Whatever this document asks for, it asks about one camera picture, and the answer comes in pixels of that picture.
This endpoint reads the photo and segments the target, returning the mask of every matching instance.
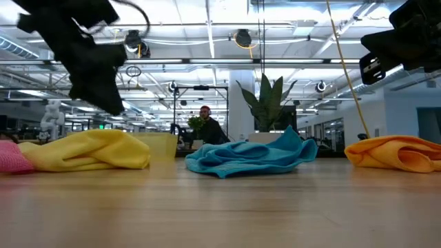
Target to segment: pillar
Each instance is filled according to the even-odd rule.
[[[241,137],[247,139],[251,133],[254,133],[254,117],[249,111],[248,104],[245,102],[236,80],[239,81],[245,90],[254,93],[254,71],[231,70],[229,72],[228,132],[230,139],[233,138],[235,141],[240,141]]]

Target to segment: wooden table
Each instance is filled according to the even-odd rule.
[[[318,159],[217,179],[151,170],[0,176],[1,248],[440,247],[441,174]]]

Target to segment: yellow container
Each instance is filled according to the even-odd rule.
[[[150,161],[166,161],[174,159],[178,136],[169,133],[128,133],[150,147]]]

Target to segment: person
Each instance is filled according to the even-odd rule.
[[[210,117],[211,110],[208,106],[202,106],[199,116],[205,120],[204,125],[199,130],[200,137],[204,143],[212,145],[220,145],[229,142],[228,137],[223,132],[219,122]],[[196,138],[196,132],[193,132],[193,138]]]

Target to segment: blue cloth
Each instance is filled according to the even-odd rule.
[[[276,141],[262,145],[236,142],[223,145],[205,144],[187,155],[185,164],[192,172],[217,174],[220,178],[238,172],[247,174],[279,174],[292,171],[302,162],[316,158],[314,140],[302,142],[289,126]]]

